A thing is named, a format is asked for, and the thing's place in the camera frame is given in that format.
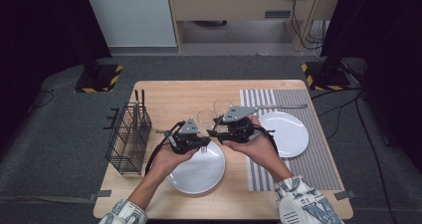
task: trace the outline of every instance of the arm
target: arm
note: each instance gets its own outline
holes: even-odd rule
[[[252,115],[250,119],[260,125],[256,116]],[[244,153],[270,172],[276,182],[277,207],[282,223],[343,223],[321,193],[309,187],[301,176],[293,176],[262,133],[247,143],[225,140],[223,144]]]
[[[120,200],[112,211],[100,222],[103,223],[146,223],[144,210],[148,207],[155,191],[164,178],[180,163],[189,160],[196,150],[183,155],[174,153],[168,145],[162,146],[154,158],[151,169],[143,177],[128,198]]]

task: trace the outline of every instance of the black wire basket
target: black wire basket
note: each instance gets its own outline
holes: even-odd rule
[[[151,131],[149,118],[143,103],[126,103],[121,113],[112,109],[111,134],[108,139],[109,147],[105,158],[120,174],[141,174],[146,144]]]

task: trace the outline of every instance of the cable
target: cable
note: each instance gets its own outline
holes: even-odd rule
[[[316,99],[316,98],[319,98],[319,97],[322,97],[322,96],[325,96],[325,95],[328,95],[328,94],[331,94],[331,93],[335,93],[335,92],[348,92],[348,91],[356,91],[356,90],[361,90],[361,88],[350,88],[350,89],[347,89],[347,90],[329,91],[329,92],[322,93],[322,94],[319,94],[317,96],[314,96],[314,97],[311,98],[311,100]]]
[[[337,113],[337,123],[336,123],[336,126],[335,126],[335,131],[334,131],[334,133],[332,133],[330,136],[327,136],[325,139],[330,139],[330,138],[332,138],[332,137],[334,137],[334,136],[335,136],[335,134],[337,133],[338,128],[339,128],[339,124],[340,124],[340,115],[341,115],[341,111],[342,111],[342,109],[343,109],[344,107],[346,107],[346,106],[348,106],[348,105],[352,104],[354,101],[356,101],[356,99],[358,99],[358,97],[360,96],[360,94],[361,94],[361,93],[362,93],[362,92],[359,92],[359,93],[356,95],[356,97],[355,97],[354,99],[352,99],[352,100],[350,100],[350,101],[346,102],[345,104],[343,104],[343,105],[341,105],[341,106],[339,106],[339,107],[333,108],[333,109],[331,109],[331,110],[329,110],[329,111],[327,111],[327,112],[323,112],[323,113],[320,113],[320,114],[318,114],[318,115],[317,115],[317,116],[322,116],[322,115],[327,114],[327,113],[329,113],[329,112],[332,112],[332,111],[334,111],[334,110],[340,109],[340,110],[338,111],[338,113]]]
[[[31,109],[37,109],[37,108],[41,108],[41,107],[44,107],[44,106],[48,105],[53,100],[53,98],[54,98],[53,91],[54,90],[51,90],[50,92],[48,92],[48,91],[40,91],[40,93],[50,94],[50,99],[46,103],[44,103],[42,105],[31,107]]]
[[[325,60],[325,58],[323,58],[323,57],[320,56],[320,53],[321,53],[321,50],[322,50],[322,46],[323,46],[323,42],[325,40],[325,30],[326,30],[325,21],[319,22],[319,24],[318,24],[318,35],[320,36],[320,38],[317,39],[317,40],[315,40],[315,42],[314,42],[314,50],[313,50],[313,53],[320,60]]]
[[[300,39],[301,45],[302,45],[304,48],[306,48],[306,49],[308,49],[308,50],[315,49],[315,47],[313,47],[313,48],[308,47],[308,46],[305,44],[304,40],[302,39],[302,36],[301,36],[301,26],[299,26],[298,18],[296,17],[296,2],[297,2],[297,0],[293,0],[293,1],[292,1],[292,16],[291,16],[292,28],[293,28],[293,30],[295,31],[295,33],[299,36],[299,39]]]
[[[318,35],[320,36],[320,38],[316,38],[313,35],[311,35],[311,29],[314,26],[314,21],[315,20],[312,20],[311,21],[310,30],[308,31],[308,37],[310,37],[310,38],[312,38],[314,40],[317,40],[317,41],[323,41],[325,39],[325,34],[324,34],[325,33],[325,21],[319,21],[319,24],[318,24],[317,30],[318,30]]]
[[[331,94],[331,93],[334,93],[334,92],[341,92],[341,91],[350,91],[350,90],[330,91],[330,92],[323,93],[323,94],[320,94],[320,95],[318,95],[318,96],[315,96],[315,97],[313,97],[312,99],[315,99],[315,98],[318,98],[318,97],[321,97],[321,96],[325,96],[325,95],[328,95],[328,94]],[[394,216],[393,210],[392,210],[392,208],[391,208],[390,199],[389,199],[389,196],[388,196],[387,188],[386,188],[386,186],[385,186],[384,175],[383,175],[383,173],[382,173],[381,165],[380,165],[380,163],[379,163],[378,154],[376,153],[375,147],[374,147],[373,142],[372,142],[372,140],[371,140],[371,138],[370,138],[370,136],[369,136],[369,132],[368,132],[368,130],[367,130],[367,128],[366,128],[366,125],[365,125],[365,123],[364,123],[364,121],[363,121],[363,118],[362,118],[362,115],[361,115],[361,113],[360,113],[360,109],[359,109],[359,105],[358,105],[358,100],[359,100],[359,97],[360,97],[362,94],[363,94],[363,91],[359,92],[353,100],[351,100],[351,101],[349,101],[349,102],[345,103],[345,104],[344,104],[344,105],[342,105],[342,106],[339,106],[339,107],[333,108],[333,109],[331,109],[331,110],[330,110],[330,111],[328,111],[328,112],[323,112],[323,113],[319,114],[318,116],[321,116],[321,115],[324,115],[324,114],[326,114],[326,113],[332,112],[332,111],[334,111],[334,110],[336,110],[336,109],[340,109],[340,111],[339,111],[339,112],[338,112],[338,114],[337,114],[337,126],[336,126],[336,129],[335,129],[335,131],[334,131],[334,133],[333,133],[332,135],[330,135],[329,137],[327,137],[327,138],[326,138],[326,139],[329,139],[329,138],[333,137],[333,136],[336,134],[336,132],[338,131],[338,127],[339,127],[339,117],[340,117],[340,113],[341,113],[342,108],[344,108],[345,106],[347,106],[347,105],[349,105],[349,104],[351,104],[351,103],[353,103],[353,102],[354,102],[355,107],[356,107],[356,112],[357,112],[357,115],[358,115],[358,117],[359,117],[360,123],[362,124],[362,127],[363,127],[363,129],[364,129],[364,131],[365,131],[366,137],[367,137],[367,139],[368,139],[368,141],[369,141],[369,144],[370,144],[370,147],[371,147],[371,149],[372,149],[373,155],[374,155],[374,157],[375,157],[375,162],[376,162],[376,166],[377,166],[377,169],[378,169],[378,172],[379,172],[379,176],[380,176],[380,179],[381,179],[381,183],[382,183],[382,191],[383,191],[383,194],[384,194],[385,202],[386,202],[387,207],[388,207],[388,212],[389,212],[389,214],[390,214],[390,216],[391,216],[392,221],[393,221],[395,224],[397,224],[398,222],[397,222],[397,220],[396,220],[396,218],[395,218],[395,216]]]
[[[343,71],[345,71],[348,75],[350,75],[358,84],[363,81],[363,75],[360,72],[355,71],[352,69],[344,60],[340,61],[343,64],[343,67],[340,67]]]
[[[365,130],[366,137],[368,138],[368,141],[369,141],[370,147],[371,147],[372,152],[373,152],[373,155],[374,155],[374,157],[375,157],[376,166],[377,166],[377,168],[378,168],[379,176],[380,176],[380,178],[381,178],[382,190],[383,190],[383,193],[384,193],[385,202],[387,203],[388,211],[389,211],[389,213],[390,213],[390,216],[391,216],[391,219],[393,220],[393,222],[394,222],[394,223],[397,223],[397,220],[396,220],[396,218],[395,218],[395,216],[394,216],[393,210],[391,209],[391,205],[390,205],[390,198],[388,197],[387,188],[386,188],[386,186],[385,186],[385,181],[384,181],[384,175],[383,175],[383,173],[382,173],[381,165],[380,165],[380,163],[379,163],[379,159],[378,159],[378,154],[376,153],[375,147],[374,147],[374,145],[373,145],[373,143],[372,143],[372,140],[370,139],[370,136],[369,136],[368,130],[367,130],[367,128],[366,128],[366,125],[365,125],[365,123],[364,123],[364,121],[363,121],[363,118],[362,118],[362,116],[361,116],[361,114],[360,114],[360,110],[359,110],[359,105],[358,105],[358,103],[357,103],[357,99],[354,101],[354,104],[355,104],[355,106],[356,106],[356,111],[357,111],[357,115],[359,116],[360,123],[362,124],[363,129]]]

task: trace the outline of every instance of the yellow black tape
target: yellow black tape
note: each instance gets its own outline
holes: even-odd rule
[[[114,88],[115,83],[117,83],[118,77],[120,76],[122,69],[123,69],[123,66],[117,66],[115,68],[114,75],[112,79],[109,81],[109,85],[106,87],[101,87],[101,88],[85,87],[85,88],[75,89],[75,92],[76,93],[110,92]]]
[[[340,91],[350,89],[349,86],[317,86],[314,83],[314,79],[308,69],[307,64],[302,64],[302,71],[304,72],[305,78],[307,79],[308,86],[310,87],[311,91]]]

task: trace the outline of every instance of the white wall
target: white wall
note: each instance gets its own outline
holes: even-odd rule
[[[90,0],[109,47],[176,47],[168,0]]]

